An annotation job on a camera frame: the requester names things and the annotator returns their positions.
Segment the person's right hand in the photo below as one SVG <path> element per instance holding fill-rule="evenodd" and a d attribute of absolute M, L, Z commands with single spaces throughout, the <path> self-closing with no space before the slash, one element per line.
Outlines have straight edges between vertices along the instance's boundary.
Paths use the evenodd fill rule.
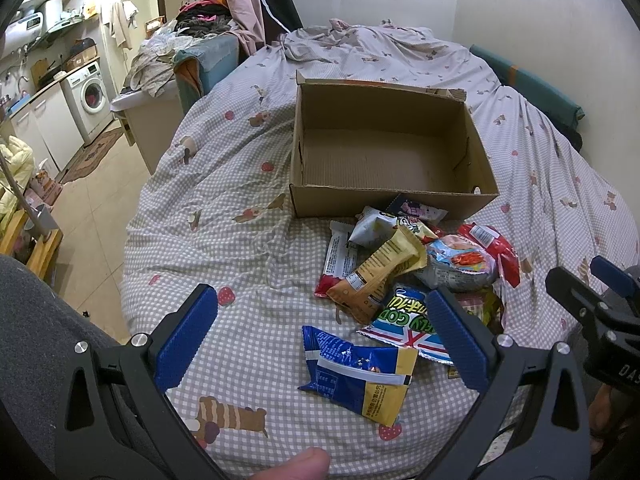
<path fill-rule="evenodd" d="M 588 408 L 590 428 L 590 453 L 598 454 L 605 443 L 614 442 L 620 437 L 620 426 L 612 423 L 613 388 L 602 385 Z"/>

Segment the person's left hand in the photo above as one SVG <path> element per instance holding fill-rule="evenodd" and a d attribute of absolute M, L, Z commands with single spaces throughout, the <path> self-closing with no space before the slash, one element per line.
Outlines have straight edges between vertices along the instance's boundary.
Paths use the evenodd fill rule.
<path fill-rule="evenodd" d="M 250 480 L 323 480 L 329 473 L 331 457 L 322 448 L 308 448 L 287 462 L 253 474 Z"/>

